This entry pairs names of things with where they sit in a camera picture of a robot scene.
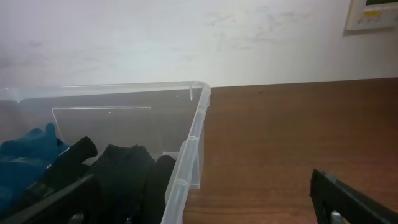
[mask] white electronic device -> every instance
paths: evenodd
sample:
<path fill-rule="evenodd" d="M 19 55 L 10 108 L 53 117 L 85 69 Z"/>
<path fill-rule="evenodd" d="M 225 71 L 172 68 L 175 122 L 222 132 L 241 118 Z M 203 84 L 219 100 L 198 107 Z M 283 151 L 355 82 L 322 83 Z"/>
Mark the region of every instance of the white electronic device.
<path fill-rule="evenodd" d="M 398 25 L 398 0 L 352 0 L 347 19 L 347 30 L 396 25 Z"/>

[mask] blue fabric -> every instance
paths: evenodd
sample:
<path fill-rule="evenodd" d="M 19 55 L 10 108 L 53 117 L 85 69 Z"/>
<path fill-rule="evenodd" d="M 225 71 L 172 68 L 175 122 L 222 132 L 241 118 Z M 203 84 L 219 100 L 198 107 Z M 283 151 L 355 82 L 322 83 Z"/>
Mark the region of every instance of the blue fabric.
<path fill-rule="evenodd" d="M 17 200 L 47 167 L 69 148 L 49 123 L 45 132 L 34 128 L 25 136 L 0 145 L 0 211 Z"/>

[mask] wall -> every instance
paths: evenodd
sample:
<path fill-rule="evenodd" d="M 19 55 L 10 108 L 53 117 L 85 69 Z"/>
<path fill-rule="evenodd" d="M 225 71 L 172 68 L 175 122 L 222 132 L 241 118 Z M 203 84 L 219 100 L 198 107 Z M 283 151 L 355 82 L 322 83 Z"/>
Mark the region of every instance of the wall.
<path fill-rule="evenodd" d="M 344 34 L 349 0 L 3 0 L 0 87 L 398 76 L 395 30 Z"/>

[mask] plastic bin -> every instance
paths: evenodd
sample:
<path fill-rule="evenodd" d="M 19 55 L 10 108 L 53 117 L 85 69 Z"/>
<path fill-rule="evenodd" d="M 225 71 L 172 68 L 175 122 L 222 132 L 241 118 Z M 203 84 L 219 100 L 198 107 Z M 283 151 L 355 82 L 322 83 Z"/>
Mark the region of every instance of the plastic bin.
<path fill-rule="evenodd" d="M 63 142 L 88 136 L 99 155 L 108 144 L 143 145 L 154 159 L 171 155 L 177 161 L 162 223 L 181 223 L 189 188 L 200 186 L 209 98 L 203 82 L 3 88 L 0 143 L 53 122 Z"/>

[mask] wooden table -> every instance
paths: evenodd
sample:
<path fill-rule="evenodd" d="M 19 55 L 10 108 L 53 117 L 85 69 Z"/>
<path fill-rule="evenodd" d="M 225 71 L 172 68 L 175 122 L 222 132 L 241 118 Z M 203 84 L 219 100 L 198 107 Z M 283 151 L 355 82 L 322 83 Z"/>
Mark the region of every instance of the wooden table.
<path fill-rule="evenodd" d="M 316 223 L 312 170 L 398 211 L 398 78 L 212 88 L 187 223 Z"/>

